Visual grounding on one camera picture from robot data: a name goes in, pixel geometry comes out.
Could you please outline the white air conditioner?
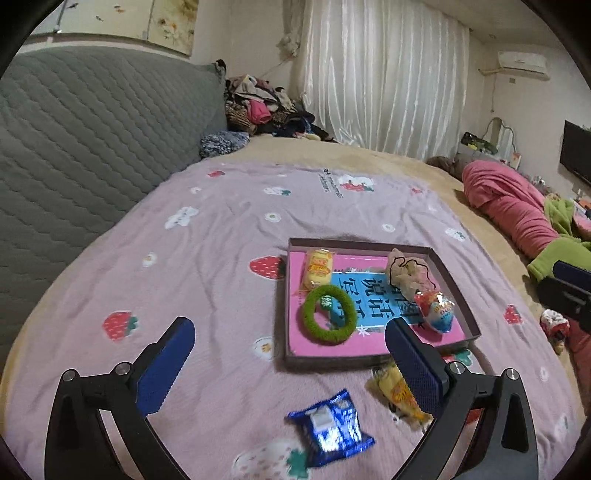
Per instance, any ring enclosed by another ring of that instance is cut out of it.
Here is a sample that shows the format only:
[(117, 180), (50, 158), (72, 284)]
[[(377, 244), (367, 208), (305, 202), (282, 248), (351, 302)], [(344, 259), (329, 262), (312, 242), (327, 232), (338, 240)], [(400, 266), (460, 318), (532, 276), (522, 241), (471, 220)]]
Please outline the white air conditioner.
[(542, 54), (522, 51), (499, 51), (497, 58), (499, 67), (503, 72), (543, 81), (550, 79), (547, 59)]

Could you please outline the small plush doll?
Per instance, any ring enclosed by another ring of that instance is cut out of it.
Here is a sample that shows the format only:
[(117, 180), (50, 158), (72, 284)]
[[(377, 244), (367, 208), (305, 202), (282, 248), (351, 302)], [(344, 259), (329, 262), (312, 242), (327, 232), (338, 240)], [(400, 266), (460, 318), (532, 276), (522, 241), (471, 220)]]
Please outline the small plush doll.
[(540, 326), (555, 353), (561, 355), (570, 336), (569, 320), (557, 311), (545, 309), (540, 316)]

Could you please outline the pink strawberry print blanket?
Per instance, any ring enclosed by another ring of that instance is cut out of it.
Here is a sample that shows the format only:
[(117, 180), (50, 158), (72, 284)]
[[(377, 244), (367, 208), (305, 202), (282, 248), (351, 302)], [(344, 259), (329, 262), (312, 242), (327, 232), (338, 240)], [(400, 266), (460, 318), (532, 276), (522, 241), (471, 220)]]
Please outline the pink strawberry print blanket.
[[(521, 295), (439, 194), (404, 177), (217, 162), (174, 175), (142, 200), (64, 272), (27, 321), (4, 410), (4, 438), (25, 471), (44, 475), (65, 370), (107, 373), (184, 316), (195, 344), (150, 422), (189, 477), (300, 477), (286, 460), (303, 447), (287, 414), (345, 389), (376, 443), (310, 477), (391, 478), (421, 433), (370, 393), (370, 370), (283, 366), (287, 279), (277, 264), (296, 237), (433, 248), (481, 329), (467, 362), (477, 372), (520, 372), (540, 475), (558, 473), (582, 426), (578, 394)], [(267, 458), (280, 468), (267, 467)]]

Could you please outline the pink green quilted clothing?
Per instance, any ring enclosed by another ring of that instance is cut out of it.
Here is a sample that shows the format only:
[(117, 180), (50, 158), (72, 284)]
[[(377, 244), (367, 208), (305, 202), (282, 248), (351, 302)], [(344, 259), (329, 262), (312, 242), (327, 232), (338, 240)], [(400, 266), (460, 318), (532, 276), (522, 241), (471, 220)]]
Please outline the pink green quilted clothing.
[[(590, 220), (575, 211), (574, 202), (556, 194), (543, 195), (508, 166), (484, 160), (463, 170), (469, 204), (507, 235), (528, 260), (535, 288), (554, 277), (553, 266), (563, 261), (590, 271)], [(590, 331), (570, 327), (574, 368), (583, 405), (590, 407)]]

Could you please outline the blue patterned pillow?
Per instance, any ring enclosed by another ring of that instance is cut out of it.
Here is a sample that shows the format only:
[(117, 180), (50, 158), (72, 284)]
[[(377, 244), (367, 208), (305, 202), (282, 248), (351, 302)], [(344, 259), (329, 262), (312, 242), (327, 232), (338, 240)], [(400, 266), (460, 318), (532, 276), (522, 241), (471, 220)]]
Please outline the blue patterned pillow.
[(200, 141), (200, 157), (205, 159), (228, 155), (245, 148), (249, 140), (246, 132), (219, 131), (208, 134)]

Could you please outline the pile of clothes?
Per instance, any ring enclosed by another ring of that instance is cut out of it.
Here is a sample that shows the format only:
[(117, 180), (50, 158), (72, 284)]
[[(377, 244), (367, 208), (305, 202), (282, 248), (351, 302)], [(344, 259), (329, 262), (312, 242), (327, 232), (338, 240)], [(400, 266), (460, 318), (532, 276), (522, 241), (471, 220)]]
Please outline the pile of clothes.
[(318, 126), (315, 115), (291, 99), (286, 89), (252, 75), (225, 80), (224, 109), (228, 128), (250, 137), (271, 135), (335, 143), (332, 134)]

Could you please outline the yellow rice cake snack pack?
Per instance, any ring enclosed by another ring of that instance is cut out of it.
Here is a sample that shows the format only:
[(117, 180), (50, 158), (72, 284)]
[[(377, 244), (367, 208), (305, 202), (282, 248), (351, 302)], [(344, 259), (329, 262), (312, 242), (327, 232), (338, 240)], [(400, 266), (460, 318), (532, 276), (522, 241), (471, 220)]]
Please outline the yellow rice cake snack pack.
[(311, 291), (329, 285), (334, 271), (334, 256), (327, 249), (315, 249), (305, 253), (303, 287)]

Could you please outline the dark shallow tray box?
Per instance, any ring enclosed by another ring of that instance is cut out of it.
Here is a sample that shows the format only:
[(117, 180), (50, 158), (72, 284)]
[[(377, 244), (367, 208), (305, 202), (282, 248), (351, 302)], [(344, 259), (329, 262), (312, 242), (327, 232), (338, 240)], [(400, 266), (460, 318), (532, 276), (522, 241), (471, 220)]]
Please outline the dark shallow tray box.
[[(428, 267), (436, 288), (454, 303), (452, 328), (439, 333), (423, 322), (417, 306), (392, 288), (386, 278), (388, 254), (397, 248)], [(344, 290), (356, 305), (358, 325), (347, 341), (322, 345), (311, 339), (303, 325), (301, 306), (307, 294), (301, 283), (309, 251), (334, 254), (332, 284)], [(286, 362), (304, 369), (365, 368), (390, 361), (385, 342), (387, 323), (403, 318), (417, 336), (442, 353), (466, 348), (481, 330), (457, 283), (430, 247), (345, 240), (293, 238), (288, 242), (286, 271)]]

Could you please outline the red white blue egg toy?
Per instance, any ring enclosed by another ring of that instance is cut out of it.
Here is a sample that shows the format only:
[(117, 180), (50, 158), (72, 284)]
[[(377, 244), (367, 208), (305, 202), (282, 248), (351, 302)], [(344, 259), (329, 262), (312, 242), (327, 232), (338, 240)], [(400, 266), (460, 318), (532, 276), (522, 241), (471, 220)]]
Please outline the red white blue egg toy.
[(415, 294), (424, 321), (435, 331), (445, 334), (452, 330), (455, 318), (455, 303), (439, 290), (428, 290)]

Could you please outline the blue foil snack packet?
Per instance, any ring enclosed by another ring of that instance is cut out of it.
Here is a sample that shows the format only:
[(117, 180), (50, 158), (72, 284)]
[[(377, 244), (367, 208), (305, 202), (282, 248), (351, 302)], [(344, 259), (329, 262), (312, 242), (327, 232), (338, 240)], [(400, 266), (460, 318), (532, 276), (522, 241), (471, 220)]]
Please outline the blue foil snack packet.
[(351, 394), (342, 389), (329, 399), (287, 414), (307, 440), (307, 466), (318, 468), (367, 451), (376, 440), (363, 432)]

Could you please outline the grey quilted headboard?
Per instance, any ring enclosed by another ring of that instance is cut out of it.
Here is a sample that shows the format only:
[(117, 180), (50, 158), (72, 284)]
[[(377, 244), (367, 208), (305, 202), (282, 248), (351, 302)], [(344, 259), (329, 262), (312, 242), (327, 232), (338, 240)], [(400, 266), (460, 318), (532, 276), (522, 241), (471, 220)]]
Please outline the grey quilted headboard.
[(1, 78), (1, 350), (62, 271), (225, 127), (222, 61), (19, 54)]

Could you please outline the black television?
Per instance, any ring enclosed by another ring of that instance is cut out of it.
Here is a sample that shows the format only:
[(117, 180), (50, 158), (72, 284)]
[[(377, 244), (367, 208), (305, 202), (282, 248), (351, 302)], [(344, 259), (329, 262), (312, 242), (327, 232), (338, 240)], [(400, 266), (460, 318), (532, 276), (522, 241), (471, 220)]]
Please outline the black television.
[(591, 182), (591, 132), (566, 120), (562, 137), (560, 164), (577, 178)]

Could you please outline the white sheer curtain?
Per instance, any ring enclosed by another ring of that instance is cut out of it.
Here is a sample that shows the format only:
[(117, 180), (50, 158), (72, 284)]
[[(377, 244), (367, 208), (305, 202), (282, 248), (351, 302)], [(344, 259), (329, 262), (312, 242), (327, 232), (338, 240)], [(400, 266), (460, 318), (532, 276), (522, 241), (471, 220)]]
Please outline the white sheer curtain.
[(466, 104), (470, 30), (422, 1), (295, 1), (294, 81), (341, 144), (448, 156)]

